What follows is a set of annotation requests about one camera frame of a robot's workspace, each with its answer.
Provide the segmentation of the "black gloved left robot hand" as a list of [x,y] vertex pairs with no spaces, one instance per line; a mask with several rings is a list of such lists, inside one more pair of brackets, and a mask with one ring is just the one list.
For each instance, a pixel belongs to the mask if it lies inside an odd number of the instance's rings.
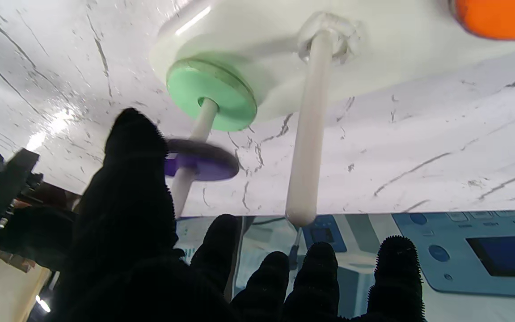
[[49,322],[344,322],[331,245],[307,251],[287,294],[289,258],[266,256],[245,289],[224,297],[238,220],[209,226],[190,263],[176,247],[166,142],[141,112],[117,116],[106,156],[82,196]]

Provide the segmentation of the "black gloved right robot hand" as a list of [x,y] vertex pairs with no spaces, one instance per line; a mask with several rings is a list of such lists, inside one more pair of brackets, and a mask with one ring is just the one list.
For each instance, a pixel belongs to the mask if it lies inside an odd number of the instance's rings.
[[16,205],[0,230],[0,250],[61,271],[73,237],[73,206],[80,195],[43,183],[27,196],[37,202],[20,200]]

